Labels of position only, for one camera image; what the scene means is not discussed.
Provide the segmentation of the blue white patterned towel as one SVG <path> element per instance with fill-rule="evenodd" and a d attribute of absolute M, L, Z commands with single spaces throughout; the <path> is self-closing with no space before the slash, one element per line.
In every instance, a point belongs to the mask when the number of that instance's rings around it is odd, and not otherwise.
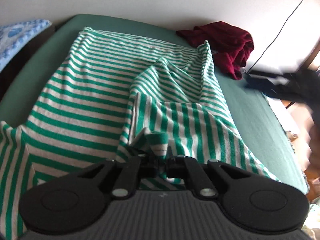
<path fill-rule="evenodd" d="M 1 26 L 1 71 L 30 40 L 51 25 L 49 20 L 35 19 Z"/>

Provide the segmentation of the green bed sheet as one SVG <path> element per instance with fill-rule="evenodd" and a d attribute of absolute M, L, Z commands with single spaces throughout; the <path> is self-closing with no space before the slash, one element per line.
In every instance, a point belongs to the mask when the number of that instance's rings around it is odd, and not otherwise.
<path fill-rule="evenodd" d="M 155 38 L 182 46 L 187 42 L 173 30 L 121 18 L 80 14 L 60 24 L 11 83 L 1 99 L 1 120 L 12 127 L 25 122 L 41 90 L 84 27 Z M 242 139 L 253 154 L 282 182 L 307 193 L 308 186 L 296 155 L 267 100 L 242 81 L 215 71 L 229 110 Z"/>

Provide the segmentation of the green white striped garment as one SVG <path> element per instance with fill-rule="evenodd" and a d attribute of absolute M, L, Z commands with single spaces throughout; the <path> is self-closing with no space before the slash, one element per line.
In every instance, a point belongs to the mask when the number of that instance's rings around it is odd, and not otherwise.
<path fill-rule="evenodd" d="M 86 27 L 26 115 L 19 125 L 1 118 L 6 239 L 25 232 L 25 191 L 105 159 L 126 162 L 128 146 L 161 158 L 170 148 L 274 178 L 241 138 L 208 41 L 187 48 Z"/>

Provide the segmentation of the dark red garment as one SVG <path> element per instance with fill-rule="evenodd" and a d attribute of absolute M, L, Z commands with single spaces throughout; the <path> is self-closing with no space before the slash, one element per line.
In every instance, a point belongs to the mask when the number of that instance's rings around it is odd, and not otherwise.
<path fill-rule="evenodd" d="M 219 70 L 233 80 L 242 79 L 241 69 L 246 67 L 254 50 L 253 38 L 248 31 L 219 21 L 191 30 L 178 30 L 176 34 L 195 48 L 208 41 Z"/>

